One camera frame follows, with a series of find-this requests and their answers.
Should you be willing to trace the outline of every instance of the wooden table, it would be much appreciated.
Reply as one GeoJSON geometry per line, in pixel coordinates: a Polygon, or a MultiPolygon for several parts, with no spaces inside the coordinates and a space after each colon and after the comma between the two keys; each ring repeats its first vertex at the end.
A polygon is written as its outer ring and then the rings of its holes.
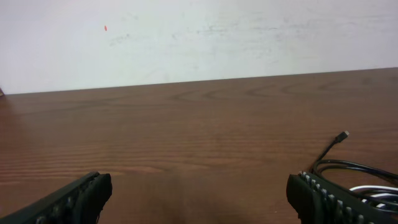
{"type": "Polygon", "coordinates": [[[98,170],[100,223],[300,223],[287,178],[341,131],[328,158],[398,172],[397,100],[398,68],[4,96],[0,216],[98,170]]]}

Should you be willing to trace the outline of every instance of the white wall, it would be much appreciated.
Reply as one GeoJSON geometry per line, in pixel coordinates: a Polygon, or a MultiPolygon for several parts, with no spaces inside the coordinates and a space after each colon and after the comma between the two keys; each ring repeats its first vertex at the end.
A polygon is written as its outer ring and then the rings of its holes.
{"type": "Polygon", "coordinates": [[[396,66],[397,0],[0,1],[8,94],[396,66]]]}

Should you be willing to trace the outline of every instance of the cable connector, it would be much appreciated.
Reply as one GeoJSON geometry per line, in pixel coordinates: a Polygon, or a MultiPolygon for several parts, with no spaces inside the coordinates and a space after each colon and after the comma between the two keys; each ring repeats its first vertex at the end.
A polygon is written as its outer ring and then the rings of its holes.
{"type": "Polygon", "coordinates": [[[343,131],[342,133],[340,133],[339,135],[336,136],[335,138],[335,142],[336,143],[340,143],[342,142],[344,139],[346,139],[349,135],[348,131],[343,131]]]}

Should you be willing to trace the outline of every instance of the table top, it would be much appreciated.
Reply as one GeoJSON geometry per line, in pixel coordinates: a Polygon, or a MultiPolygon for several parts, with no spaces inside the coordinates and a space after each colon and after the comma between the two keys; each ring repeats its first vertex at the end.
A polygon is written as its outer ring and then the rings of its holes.
{"type": "Polygon", "coordinates": [[[288,176],[341,131],[327,158],[398,172],[397,96],[398,68],[3,96],[0,217],[98,170],[99,223],[300,223],[288,176]]]}

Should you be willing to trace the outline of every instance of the cable bundle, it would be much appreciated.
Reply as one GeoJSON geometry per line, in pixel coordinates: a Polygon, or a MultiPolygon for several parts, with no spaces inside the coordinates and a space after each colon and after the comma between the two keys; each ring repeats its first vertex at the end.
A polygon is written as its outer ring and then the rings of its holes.
{"type": "Polygon", "coordinates": [[[346,139],[348,135],[349,133],[347,131],[340,133],[333,140],[333,142],[323,151],[323,153],[319,156],[319,158],[315,161],[310,172],[315,174],[319,178],[329,182],[330,184],[333,184],[334,186],[340,188],[341,190],[346,191],[350,195],[362,200],[363,203],[366,203],[381,212],[398,215],[398,188],[387,187],[387,186],[364,185],[364,186],[353,187],[351,189],[346,189],[342,186],[339,186],[338,184],[331,182],[322,175],[322,172],[328,169],[349,169],[349,170],[365,172],[367,174],[371,174],[378,178],[386,180],[394,185],[398,185],[397,174],[393,174],[384,170],[364,166],[349,161],[342,161],[336,159],[323,160],[327,152],[335,144],[340,143],[341,141],[346,139]]]}

